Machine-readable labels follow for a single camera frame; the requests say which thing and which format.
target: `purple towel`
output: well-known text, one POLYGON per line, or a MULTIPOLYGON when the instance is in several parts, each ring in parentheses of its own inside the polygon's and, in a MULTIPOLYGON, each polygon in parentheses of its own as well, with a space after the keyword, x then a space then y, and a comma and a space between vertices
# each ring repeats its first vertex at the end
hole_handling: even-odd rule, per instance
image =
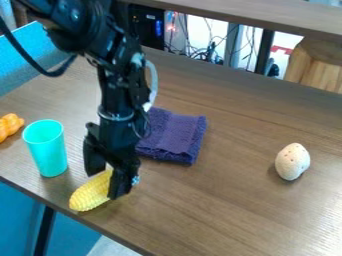
POLYGON ((195 163, 206 130, 206 118, 176 115, 160 108, 152 108, 148 114, 152 133, 138 143, 138 154, 157 160, 195 163))

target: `teal cup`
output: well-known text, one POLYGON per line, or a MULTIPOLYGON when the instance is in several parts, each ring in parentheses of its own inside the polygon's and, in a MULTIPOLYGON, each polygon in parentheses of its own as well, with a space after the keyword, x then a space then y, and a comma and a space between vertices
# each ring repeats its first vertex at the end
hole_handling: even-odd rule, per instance
POLYGON ((68 168, 64 127, 54 120, 40 120, 27 126, 22 135, 44 177, 55 177, 68 168))

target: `toy corn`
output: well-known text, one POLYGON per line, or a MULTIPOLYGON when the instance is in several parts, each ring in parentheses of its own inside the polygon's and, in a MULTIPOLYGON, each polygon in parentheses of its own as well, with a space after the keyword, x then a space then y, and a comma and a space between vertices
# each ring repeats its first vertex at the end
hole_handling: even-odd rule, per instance
POLYGON ((8 136, 15 134, 23 125, 25 121, 19 118, 16 114, 7 114, 0 119, 0 143, 8 136))
POLYGON ((103 171, 92 180, 88 181, 75 190, 69 200, 69 207, 72 210, 84 212, 92 210, 107 202, 109 181, 113 171, 103 171))

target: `orange toy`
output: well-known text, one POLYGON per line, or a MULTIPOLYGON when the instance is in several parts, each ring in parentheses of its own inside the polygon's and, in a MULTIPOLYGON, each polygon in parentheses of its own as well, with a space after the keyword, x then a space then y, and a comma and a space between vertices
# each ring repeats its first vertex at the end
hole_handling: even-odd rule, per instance
POLYGON ((16 114, 10 113, 0 119, 0 143, 8 136, 15 134, 25 121, 19 118, 16 114))

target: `yellow corn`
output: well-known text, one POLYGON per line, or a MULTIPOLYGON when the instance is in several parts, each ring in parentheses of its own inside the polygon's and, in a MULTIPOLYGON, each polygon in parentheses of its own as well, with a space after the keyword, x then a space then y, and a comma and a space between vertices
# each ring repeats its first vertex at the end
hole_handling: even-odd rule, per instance
POLYGON ((103 171, 92 180, 83 184, 75 190, 69 200, 69 207, 72 210, 84 212, 92 210, 107 202, 109 181, 113 170, 103 171))

